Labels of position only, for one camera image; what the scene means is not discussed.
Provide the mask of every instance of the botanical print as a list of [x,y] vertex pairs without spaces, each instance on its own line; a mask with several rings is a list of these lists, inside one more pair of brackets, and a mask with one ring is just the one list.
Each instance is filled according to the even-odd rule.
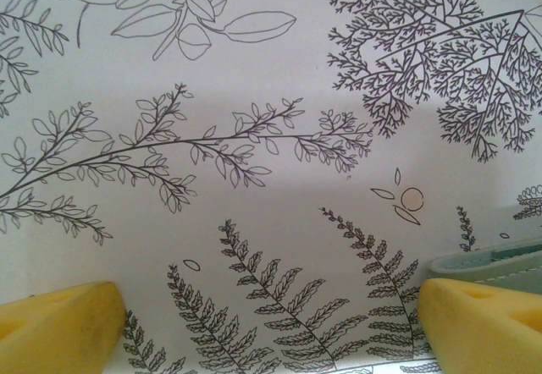
[[[13,150],[2,154],[3,162],[20,177],[0,194],[0,231],[7,233],[9,221],[19,228],[20,219],[32,217],[39,224],[46,219],[62,223],[65,232],[74,237],[88,229],[99,245],[112,238],[102,221],[94,217],[97,205],[78,206],[73,196],[61,195],[50,203],[36,197],[35,185],[47,184],[52,178],[65,182],[78,179],[96,187],[103,182],[135,187],[147,181],[157,187],[162,203],[172,213],[180,212],[196,197],[192,189],[196,175],[172,174],[167,154],[161,151],[165,148],[190,148],[182,155],[194,165],[213,161],[218,173],[234,188],[265,186],[262,177],[271,170],[249,163],[257,148],[278,156],[289,140],[294,143],[293,151],[300,162],[315,158],[333,165],[338,173],[350,172],[370,152],[372,130],[359,123],[353,113],[335,113],[330,109],[311,133],[291,131],[296,118],[305,112],[299,109],[301,98],[282,99],[277,107],[253,103],[249,112],[233,112],[235,126],[230,133],[218,133],[214,125],[207,126],[201,135],[180,137],[180,123],[186,121],[180,105],[192,98],[186,86],[180,84],[159,97],[138,100],[136,110],[140,118],[133,135],[119,134],[118,139],[95,125],[98,117],[89,102],[79,102],[61,113],[49,111],[45,119],[34,118],[34,131],[42,138],[39,147],[28,146],[26,138],[17,137]],[[83,158],[68,157],[76,146],[84,149]]]
[[78,46],[85,11],[90,5],[108,5],[130,14],[112,31],[112,36],[159,36],[160,43],[152,55],[155,61],[173,44],[186,58],[196,60],[211,47],[209,36],[226,36],[235,42],[261,42],[282,36],[296,22],[291,14],[270,10],[243,14],[224,24],[218,17],[228,0],[80,1],[85,4],[77,26]]
[[[395,169],[394,182],[396,186],[401,185],[401,170],[399,168]],[[423,192],[418,188],[411,186],[397,196],[393,192],[381,188],[371,188],[371,191],[379,198],[386,199],[387,201],[396,201],[398,199],[392,205],[397,216],[409,223],[417,224],[418,226],[421,224],[413,215],[414,212],[419,211],[423,207]]]
[[[390,138],[414,105],[445,99],[443,139],[480,162],[523,152],[542,108],[539,7],[484,17],[477,0],[329,0],[349,21],[329,38],[334,88],[361,91],[379,135]],[[379,53],[374,57],[374,50]]]
[[47,21],[50,13],[50,8],[38,8],[38,0],[9,0],[0,10],[0,118],[9,116],[9,103],[25,91],[30,93],[28,77],[38,73],[18,59],[27,58],[25,51],[39,57],[46,50],[64,55],[68,37],[60,32],[62,25]]

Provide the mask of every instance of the fern leaf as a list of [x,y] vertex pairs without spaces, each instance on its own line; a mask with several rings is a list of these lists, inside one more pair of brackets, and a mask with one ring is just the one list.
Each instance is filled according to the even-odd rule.
[[251,256],[251,258],[248,260],[248,263],[246,265],[246,268],[248,269],[248,271],[250,271],[252,273],[256,272],[257,266],[258,266],[258,264],[260,263],[261,260],[262,260],[262,252],[258,251],[256,253],[254,253]]
[[350,355],[350,353],[356,352],[358,349],[360,349],[361,347],[363,347],[367,343],[368,343],[367,340],[357,340],[355,342],[350,342],[350,343],[344,344],[344,345],[340,346],[339,348],[337,348],[332,353],[331,357],[333,357],[333,360],[344,359],[345,357]]
[[285,275],[282,276],[277,286],[274,288],[273,297],[280,302],[288,292],[288,289],[296,279],[297,273],[301,271],[301,268],[292,268],[288,270]]
[[305,331],[298,334],[293,334],[291,336],[277,338],[274,340],[274,342],[283,346],[305,346],[314,342],[315,340],[316,338],[311,332]]
[[301,312],[303,310],[303,306],[312,298],[314,294],[317,293],[318,288],[324,282],[325,281],[323,279],[315,279],[314,281],[311,281],[305,285],[305,288],[302,289],[301,292],[297,294],[288,304],[288,307],[286,308],[288,312],[293,316],[296,316],[299,312]]
[[255,310],[255,313],[258,315],[273,315],[275,313],[283,313],[285,308],[281,304],[272,304],[260,306]]
[[371,322],[371,329],[387,330],[388,332],[407,333],[410,332],[411,326],[408,323],[393,323],[393,322]]
[[335,368],[333,361],[330,359],[308,361],[306,363],[284,363],[284,366],[294,372],[326,372]]
[[386,256],[386,251],[388,251],[388,244],[386,243],[386,240],[382,240],[379,247],[374,252],[374,258],[376,258],[378,261],[382,261]]
[[370,316],[401,316],[404,313],[402,306],[379,306],[369,311]]
[[356,327],[361,322],[367,319],[366,316],[358,315],[349,317],[342,322],[337,323],[333,326],[328,332],[325,332],[320,338],[320,342],[324,347],[329,347],[331,344],[335,343],[342,336],[346,334],[350,329]]
[[401,368],[401,371],[407,373],[441,372],[442,370],[437,362],[425,363],[420,366],[399,366],[399,368]]
[[280,259],[272,260],[265,270],[262,272],[262,278],[260,279],[260,284],[267,288],[273,284],[274,276],[277,273],[277,268],[279,267]]
[[283,331],[283,330],[297,329],[301,325],[301,322],[299,322],[297,319],[293,317],[287,317],[280,321],[266,322],[264,324],[266,327],[270,329],[278,329],[280,331]]
[[383,287],[378,287],[376,289],[373,289],[369,293],[368,298],[391,298],[396,295],[397,295],[397,291],[395,287],[392,287],[390,285],[385,285]]
[[337,299],[329,302],[326,306],[318,309],[312,317],[309,317],[305,323],[305,326],[309,330],[318,329],[320,326],[322,326],[322,323],[333,315],[333,312],[337,311],[348,302],[350,301],[343,299]]
[[228,350],[228,353],[230,353],[230,355],[242,355],[243,353],[245,353],[246,349],[252,346],[255,338],[256,328],[254,327],[245,336],[243,336],[241,340],[232,345]]
[[395,255],[389,260],[386,265],[384,266],[384,270],[388,272],[388,274],[392,274],[401,264],[401,261],[403,259],[403,252],[401,250],[397,251]]
[[405,268],[403,271],[398,272],[393,277],[393,283],[397,288],[401,288],[407,283],[407,281],[414,275],[416,269],[418,268],[418,260],[415,260],[410,266]]
[[308,349],[282,350],[283,355],[297,361],[314,360],[324,353],[325,348],[321,345],[312,346]]

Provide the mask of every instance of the line drawing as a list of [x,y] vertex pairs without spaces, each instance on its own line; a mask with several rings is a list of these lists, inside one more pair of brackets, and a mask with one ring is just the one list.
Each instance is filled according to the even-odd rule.
[[[320,210],[328,220],[337,223],[339,230],[345,231],[343,237],[356,240],[351,248],[360,250],[357,256],[367,262],[362,272],[370,277],[366,285],[373,287],[368,298],[393,298],[395,300],[396,305],[390,305],[389,302],[386,302],[386,305],[374,307],[369,311],[370,316],[377,316],[381,320],[371,322],[368,325],[369,328],[379,331],[378,334],[374,334],[367,340],[368,344],[375,344],[368,349],[368,353],[401,363],[414,361],[420,355],[430,353],[431,348],[418,321],[416,307],[410,306],[418,298],[419,287],[406,287],[418,269],[418,260],[398,271],[404,258],[402,250],[398,250],[386,261],[385,258],[388,255],[386,240],[380,240],[376,245],[377,241],[371,234],[366,236],[352,222],[346,221],[341,216],[336,216],[333,211],[326,208]],[[401,366],[400,368],[403,372],[440,371],[434,359],[427,360],[423,359],[424,363],[420,366]]]
[[517,197],[517,203],[523,209],[514,215],[514,220],[542,215],[542,185],[525,188]]
[[293,297],[292,301],[286,304],[284,299],[290,296],[288,290],[302,269],[291,268],[286,271],[273,287],[280,259],[270,261],[259,272],[258,266],[262,260],[262,252],[257,251],[250,255],[248,241],[240,240],[240,233],[235,231],[235,226],[228,219],[225,225],[218,229],[225,233],[225,237],[220,239],[220,242],[226,246],[222,253],[234,259],[230,269],[243,274],[237,285],[255,285],[256,288],[246,298],[265,300],[266,305],[260,306],[254,313],[278,315],[275,319],[279,318],[279,320],[265,322],[265,327],[280,332],[295,331],[293,334],[283,335],[274,340],[276,344],[284,347],[281,352],[289,360],[283,362],[285,368],[294,372],[330,372],[337,369],[336,361],[346,358],[368,343],[356,340],[338,347],[334,346],[334,349],[331,349],[332,344],[339,341],[349,330],[365,321],[367,317],[363,315],[348,317],[337,322],[328,331],[317,334],[317,329],[321,328],[334,312],[349,303],[350,300],[332,300],[317,309],[314,315],[306,321],[303,321],[300,315],[303,308],[317,294],[325,281],[323,279],[311,281]]
[[257,43],[282,36],[296,22],[296,17],[281,11],[258,11],[243,14],[229,22],[220,16],[228,0],[79,0],[84,3],[77,24],[77,46],[81,28],[91,5],[108,5],[126,10],[130,15],[112,32],[123,38],[159,37],[152,55],[158,60],[176,44],[191,61],[197,60],[212,46],[211,38],[226,36],[234,42]]
[[31,93],[28,78],[38,71],[30,67],[27,55],[42,57],[47,50],[64,55],[68,37],[62,25],[50,25],[51,9],[39,14],[37,6],[38,0],[9,0],[0,10],[0,118],[9,116],[10,103]]
[[[401,184],[401,170],[395,169],[394,182],[396,186]],[[402,191],[401,195],[395,195],[389,190],[383,190],[380,188],[371,188],[371,191],[379,198],[386,199],[387,201],[395,201],[399,198],[401,205],[392,205],[395,213],[401,219],[406,220],[409,223],[417,224],[420,226],[419,220],[412,215],[414,212],[419,211],[423,207],[423,192],[415,187],[409,187]]]
[[[99,245],[113,237],[102,221],[94,217],[97,205],[84,209],[73,203],[72,196],[63,195],[50,204],[38,200],[34,185],[46,184],[53,178],[64,182],[91,182],[96,188],[104,182],[135,187],[147,181],[157,187],[160,200],[172,213],[180,212],[197,196],[191,188],[196,175],[190,173],[182,178],[172,175],[168,156],[161,152],[166,148],[190,148],[183,156],[186,163],[192,162],[194,166],[206,160],[214,162],[218,173],[234,188],[265,186],[262,177],[272,171],[249,163],[257,148],[278,156],[290,142],[300,162],[314,158],[324,165],[333,164],[338,173],[350,172],[358,160],[370,152],[373,132],[368,124],[358,122],[353,113],[335,114],[329,110],[310,134],[292,131],[294,120],[305,112],[298,108],[302,98],[282,99],[279,107],[270,103],[260,107],[253,103],[250,112],[232,113],[235,120],[232,133],[220,135],[214,125],[202,135],[183,138],[176,131],[180,123],[187,120],[180,105],[192,98],[181,84],[159,97],[136,101],[140,118],[135,123],[134,133],[132,136],[119,134],[118,139],[95,125],[98,117],[91,110],[90,102],[79,102],[60,114],[49,111],[45,119],[34,118],[34,131],[42,138],[39,148],[27,146],[25,139],[19,136],[14,140],[13,150],[1,155],[2,162],[20,177],[0,194],[0,232],[8,232],[9,221],[19,228],[20,219],[33,217],[38,223],[44,219],[62,223],[66,233],[74,237],[86,228],[92,231]],[[67,157],[83,142],[86,157],[74,160]],[[94,150],[88,148],[89,145],[95,147]]]
[[[353,18],[329,39],[340,49],[336,90],[362,92],[379,135],[392,137],[415,105],[437,109],[442,139],[471,146],[487,162],[524,151],[542,108],[541,7],[489,17],[476,0],[329,0]],[[380,52],[370,58],[374,49]]]

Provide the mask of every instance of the leafy branch drawing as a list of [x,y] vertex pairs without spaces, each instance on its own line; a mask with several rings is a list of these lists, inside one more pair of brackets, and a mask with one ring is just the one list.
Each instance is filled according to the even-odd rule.
[[[413,105],[432,96],[442,138],[472,146],[480,162],[503,148],[522,152],[532,140],[532,113],[542,107],[542,47],[524,10],[483,17],[475,0],[329,0],[351,14],[333,28],[340,47],[335,89],[363,91],[379,135],[390,138]],[[364,48],[382,52],[371,59]]]
[[264,360],[273,350],[269,347],[252,347],[257,336],[256,327],[239,338],[238,316],[224,325],[228,318],[228,308],[215,312],[215,304],[211,298],[208,298],[204,305],[200,291],[186,285],[179,276],[177,266],[169,266],[169,270],[168,286],[173,291],[171,295],[180,310],[179,315],[187,322],[188,330],[198,333],[197,337],[191,338],[200,346],[196,349],[198,354],[209,359],[201,361],[200,366],[212,372],[244,374],[251,372],[257,365],[254,374],[274,372],[280,360]]
[[212,45],[209,35],[226,36],[232,41],[254,43],[282,36],[296,22],[291,14],[262,11],[243,14],[228,23],[219,16],[228,0],[80,0],[85,3],[77,30],[90,5],[109,5],[132,13],[111,33],[123,38],[162,36],[153,60],[176,42],[190,60],[201,57]]
[[514,215],[515,220],[542,215],[542,185],[525,188],[517,197],[517,202],[523,209]]
[[[128,362],[135,369],[145,370],[136,371],[135,374],[179,374],[182,370],[185,364],[185,357],[173,362],[168,368],[158,371],[166,361],[166,350],[162,347],[152,355],[154,352],[154,342],[151,339],[145,344],[145,330],[139,325],[139,321],[132,311],[128,311],[126,314],[123,336],[126,340],[130,341],[123,344],[124,350],[133,356],[128,359]],[[197,374],[197,371],[190,370],[186,374]]]
[[30,93],[27,78],[38,73],[28,63],[18,60],[25,51],[26,42],[40,57],[46,49],[64,55],[64,42],[68,41],[68,37],[60,32],[62,25],[51,26],[47,23],[50,8],[32,19],[37,4],[38,0],[9,0],[6,7],[0,10],[0,118],[9,116],[9,103],[24,91]]
[[[331,222],[338,223],[338,229],[345,230],[343,237],[356,240],[351,248],[361,251],[357,256],[364,261],[370,261],[362,269],[362,272],[370,277],[367,286],[373,287],[368,298],[395,298],[397,300],[397,305],[377,306],[369,311],[370,316],[377,316],[382,320],[369,323],[370,328],[378,330],[380,333],[374,334],[367,340],[369,344],[377,344],[370,347],[368,353],[386,360],[400,362],[414,360],[420,355],[428,353],[430,346],[419,324],[416,308],[408,306],[418,298],[418,286],[406,287],[418,268],[418,260],[398,271],[403,260],[401,250],[398,250],[392,257],[388,257],[388,261],[386,261],[388,253],[386,240],[381,240],[376,245],[377,242],[371,234],[366,236],[360,228],[354,227],[352,222],[344,220],[341,216],[335,216],[332,211],[325,208],[321,210]],[[436,369],[438,366],[431,367],[435,370],[405,372],[438,371]]]
[[[168,146],[190,147],[186,159],[190,157],[194,165],[214,161],[219,174],[234,188],[241,184],[265,186],[261,177],[271,170],[249,164],[257,146],[265,147],[271,155],[279,155],[280,142],[290,140],[295,143],[294,153],[300,162],[317,158],[323,164],[334,164],[339,173],[351,171],[358,158],[370,151],[372,131],[367,124],[358,124],[352,113],[335,114],[330,110],[320,119],[313,134],[286,132],[295,128],[294,120],[304,113],[298,109],[301,99],[292,102],[283,99],[279,108],[269,103],[265,107],[253,103],[250,113],[234,112],[235,131],[231,134],[216,135],[214,125],[200,137],[183,138],[174,126],[186,120],[180,111],[181,101],[192,97],[184,85],[176,85],[170,93],[137,101],[141,113],[133,135],[119,134],[119,141],[96,128],[98,118],[89,102],[79,102],[59,115],[49,112],[44,120],[34,118],[34,130],[42,138],[39,149],[27,147],[25,139],[17,137],[14,150],[2,154],[3,162],[19,179],[0,194],[0,230],[7,232],[7,220],[18,227],[24,217],[33,217],[37,222],[51,218],[74,236],[83,228],[93,230],[94,240],[100,245],[112,237],[103,230],[101,221],[93,217],[96,206],[85,210],[75,206],[73,198],[64,196],[49,206],[35,201],[33,185],[46,184],[52,178],[66,182],[87,180],[96,187],[103,181],[134,187],[147,181],[158,188],[162,203],[172,213],[180,212],[196,196],[190,188],[196,176],[171,175],[168,158],[158,151]],[[79,146],[89,153],[86,157],[76,160],[66,157]]]
[[280,260],[272,260],[261,274],[258,274],[258,266],[262,260],[262,252],[257,251],[249,256],[248,242],[240,241],[239,232],[235,231],[235,224],[227,220],[224,226],[218,228],[225,233],[225,238],[220,241],[226,248],[222,253],[235,258],[230,269],[235,270],[243,277],[237,285],[255,285],[256,288],[247,296],[249,300],[267,300],[266,305],[255,310],[258,315],[281,315],[281,319],[266,322],[267,328],[281,332],[299,330],[298,333],[276,338],[274,342],[285,349],[282,354],[293,361],[285,362],[284,366],[295,372],[329,372],[337,369],[336,361],[344,359],[354,353],[367,342],[362,340],[342,344],[335,349],[331,345],[338,342],[349,330],[367,319],[366,316],[358,315],[336,323],[330,330],[318,335],[317,329],[332,317],[343,305],[350,302],[347,299],[336,299],[322,306],[308,319],[301,317],[303,308],[318,292],[325,282],[316,279],[308,283],[298,294],[293,296],[286,304],[285,297],[288,295],[290,286],[301,272],[301,268],[291,268],[284,273],[282,278],[272,288],[277,275]]

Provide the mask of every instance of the plant stem drawing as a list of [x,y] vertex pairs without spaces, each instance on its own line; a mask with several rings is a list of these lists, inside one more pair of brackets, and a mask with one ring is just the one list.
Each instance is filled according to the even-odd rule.
[[476,243],[476,237],[474,237],[473,234],[471,219],[467,217],[467,212],[462,206],[457,207],[457,214],[459,215],[459,221],[461,222],[461,230],[465,232],[461,235],[461,238],[467,242],[459,244],[459,247],[461,247],[461,249],[465,252],[472,251],[474,250],[473,245]]
[[68,37],[60,32],[62,25],[48,24],[50,8],[34,14],[37,4],[38,0],[9,0],[0,10],[0,118],[9,116],[9,103],[30,93],[28,77],[38,73],[19,60],[30,50],[28,44],[39,57],[46,49],[64,55]]
[[[0,194],[0,231],[7,232],[9,220],[18,228],[21,218],[33,217],[39,223],[51,218],[74,236],[87,228],[93,231],[94,240],[100,245],[104,239],[110,239],[112,235],[104,230],[102,222],[93,217],[96,205],[85,210],[76,206],[72,197],[60,196],[49,205],[36,199],[34,186],[53,178],[65,182],[88,181],[96,187],[102,182],[135,187],[147,181],[157,187],[162,203],[172,213],[180,212],[196,196],[191,189],[196,176],[171,174],[168,158],[158,151],[170,146],[188,147],[185,158],[190,158],[194,165],[214,161],[218,173],[234,188],[241,184],[265,186],[261,177],[271,170],[249,164],[257,146],[278,156],[283,149],[279,148],[281,141],[289,140],[300,162],[317,158],[323,164],[333,164],[339,173],[350,172],[358,159],[370,151],[372,130],[367,124],[359,124],[353,113],[335,114],[330,110],[311,134],[286,131],[293,130],[294,120],[304,113],[298,109],[301,99],[291,102],[283,99],[281,107],[269,103],[259,107],[253,103],[249,113],[233,112],[235,129],[230,134],[218,135],[214,125],[200,136],[181,137],[174,126],[186,120],[180,105],[192,97],[184,85],[176,85],[172,92],[158,98],[138,100],[141,113],[133,135],[119,134],[119,140],[96,128],[98,118],[89,102],[79,102],[60,114],[50,111],[47,119],[34,118],[34,130],[42,138],[39,148],[27,146],[23,137],[17,137],[14,149],[2,154],[3,162],[19,179]],[[68,151],[73,152],[79,146],[83,147],[85,157],[75,160],[66,157]]]
[[[379,135],[390,138],[414,105],[437,96],[442,138],[471,146],[480,162],[500,146],[522,152],[542,107],[542,47],[517,10],[484,17],[476,0],[329,0],[353,16],[329,38],[335,89],[363,91]],[[374,47],[378,58],[371,58]]]
[[517,202],[523,209],[514,215],[515,220],[542,215],[542,185],[525,188]]
[[290,286],[296,280],[297,274],[301,272],[301,268],[291,268],[286,271],[273,288],[280,260],[272,260],[259,273],[258,266],[262,260],[262,252],[257,251],[249,256],[248,242],[247,240],[240,241],[240,234],[235,231],[235,224],[231,220],[227,220],[219,230],[225,233],[225,237],[220,239],[221,243],[226,246],[222,253],[235,258],[230,269],[243,274],[237,285],[255,285],[256,288],[247,298],[249,300],[266,300],[267,304],[257,308],[255,313],[280,316],[279,320],[265,323],[269,329],[280,332],[297,332],[274,340],[276,344],[284,347],[281,350],[282,354],[290,360],[283,363],[285,368],[295,372],[333,371],[337,369],[336,361],[344,359],[367,344],[366,341],[357,340],[331,349],[332,344],[338,342],[349,330],[366,320],[367,317],[363,315],[349,317],[336,323],[330,330],[317,334],[317,329],[321,328],[325,321],[350,301],[347,299],[332,300],[304,320],[301,317],[303,308],[325,281],[323,279],[311,281],[286,304],[285,297],[288,295]]
[[[166,361],[166,350],[162,347],[159,351],[154,353],[154,342],[151,340],[145,344],[145,330],[139,325],[134,312],[128,311],[126,317],[126,324],[124,325],[123,336],[129,343],[124,343],[124,350],[130,357],[128,362],[135,369],[142,369],[144,371],[137,371],[136,374],[178,374],[185,364],[185,358],[179,359],[173,362],[168,368],[160,370],[160,367]],[[190,370],[185,374],[197,374],[197,371]]]
[[[386,240],[381,240],[376,245],[377,242],[371,234],[366,236],[361,229],[354,227],[352,222],[344,220],[341,216],[336,216],[325,208],[322,208],[321,211],[331,222],[338,223],[338,229],[345,230],[343,237],[357,240],[351,245],[351,248],[361,250],[357,256],[368,262],[362,272],[370,277],[367,286],[374,287],[368,298],[393,298],[396,300],[396,305],[377,306],[369,311],[370,316],[377,316],[382,320],[369,324],[369,327],[378,330],[379,334],[374,334],[367,340],[369,344],[375,344],[368,349],[368,353],[386,360],[406,362],[430,352],[429,343],[418,321],[416,308],[409,306],[418,298],[419,287],[405,288],[418,268],[418,260],[398,271],[403,260],[401,250],[398,250],[386,261],[388,253]],[[431,368],[432,371],[404,372],[436,372],[439,370],[434,363],[425,364],[430,364],[430,366],[425,366],[423,369]]]
[[195,291],[191,285],[187,285],[180,278],[177,266],[169,266],[169,270],[168,286],[173,291],[171,295],[180,310],[179,315],[187,322],[188,330],[198,333],[196,337],[191,338],[200,346],[196,348],[197,353],[209,359],[200,361],[200,366],[218,373],[270,374],[274,372],[280,360],[277,358],[265,360],[265,357],[274,351],[269,347],[252,347],[257,336],[256,327],[239,338],[238,316],[224,325],[228,318],[228,308],[215,312],[215,304],[211,298],[208,298],[204,305],[200,291]]
[[282,36],[296,22],[291,14],[261,11],[243,14],[226,23],[219,16],[228,0],[80,0],[84,2],[77,25],[77,44],[83,16],[90,5],[108,5],[130,13],[111,33],[123,38],[160,36],[153,60],[176,43],[190,60],[200,58],[212,42],[225,36],[235,42],[255,43]]
[[[401,170],[399,168],[395,169],[394,181],[396,186],[401,185]],[[386,199],[387,201],[395,201],[396,199],[395,194],[389,190],[371,188],[371,191],[379,198]],[[423,207],[423,192],[418,188],[410,187],[403,190],[401,196],[398,197],[400,197],[400,205],[393,205],[397,216],[419,226],[421,223],[413,213]]]

